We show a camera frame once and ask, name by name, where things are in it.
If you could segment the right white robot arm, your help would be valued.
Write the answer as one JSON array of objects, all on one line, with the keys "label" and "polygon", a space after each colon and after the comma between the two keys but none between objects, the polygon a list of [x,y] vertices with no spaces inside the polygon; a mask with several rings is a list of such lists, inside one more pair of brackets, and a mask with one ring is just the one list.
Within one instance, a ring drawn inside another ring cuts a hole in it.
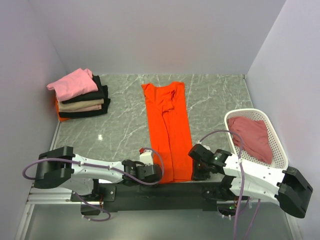
[{"label": "right white robot arm", "polygon": [[273,168],[249,160],[240,160],[234,153],[217,149],[212,152],[196,144],[188,155],[196,173],[208,178],[211,173],[224,177],[216,187],[205,187],[205,198],[230,201],[235,197],[251,197],[278,205],[287,214],[303,219],[313,188],[301,172],[289,166]]}]

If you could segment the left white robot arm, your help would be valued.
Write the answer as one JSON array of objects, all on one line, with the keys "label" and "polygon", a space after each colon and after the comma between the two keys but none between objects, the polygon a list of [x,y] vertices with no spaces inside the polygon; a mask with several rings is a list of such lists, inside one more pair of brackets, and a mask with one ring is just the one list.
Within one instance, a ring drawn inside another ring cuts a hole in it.
[{"label": "left white robot arm", "polygon": [[159,153],[151,148],[140,150],[139,160],[102,161],[74,153],[71,146],[39,155],[32,178],[37,189],[65,188],[80,196],[98,194],[100,181],[125,186],[158,184],[164,176],[164,163],[155,163]]}]

